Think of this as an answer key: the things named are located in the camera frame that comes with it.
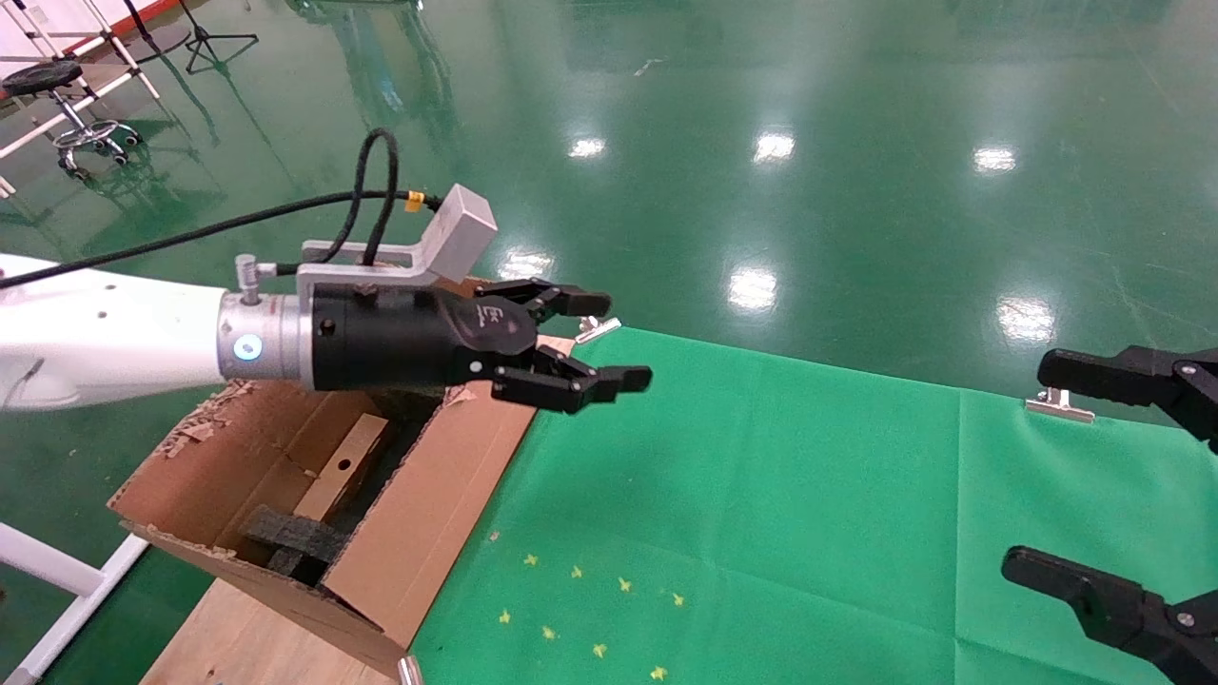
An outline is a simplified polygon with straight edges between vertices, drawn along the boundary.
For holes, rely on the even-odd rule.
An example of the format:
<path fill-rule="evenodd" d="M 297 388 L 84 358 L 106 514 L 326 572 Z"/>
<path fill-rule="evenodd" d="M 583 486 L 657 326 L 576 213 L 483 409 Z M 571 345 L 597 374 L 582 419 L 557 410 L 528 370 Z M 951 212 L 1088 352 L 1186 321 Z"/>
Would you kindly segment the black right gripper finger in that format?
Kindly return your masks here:
<path fill-rule="evenodd" d="M 1153 406 L 1217 452 L 1217 350 L 1189 353 L 1130 346 L 1113 357 L 1052 349 L 1038 382 L 1086 399 Z"/>
<path fill-rule="evenodd" d="M 1139 581 L 1027 546 L 1006 551 L 1001 573 L 1069 605 L 1089 640 L 1145 659 L 1170 683 L 1217 683 L 1216 589 L 1169 605 Z"/>

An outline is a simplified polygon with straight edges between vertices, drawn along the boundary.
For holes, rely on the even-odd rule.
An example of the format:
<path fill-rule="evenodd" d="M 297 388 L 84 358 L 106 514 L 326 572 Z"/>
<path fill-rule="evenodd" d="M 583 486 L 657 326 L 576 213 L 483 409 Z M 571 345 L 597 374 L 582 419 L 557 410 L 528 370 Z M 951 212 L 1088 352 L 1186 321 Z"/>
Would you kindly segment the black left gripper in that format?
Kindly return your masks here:
<path fill-rule="evenodd" d="M 491 382 L 492 399 L 564 414 L 644 392 L 647 364 L 592 367 L 549 345 L 553 317 L 599 317 L 611 296 L 540 278 L 438 286 L 322 284 L 312 294 L 312 388 L 448 388 Z"/>

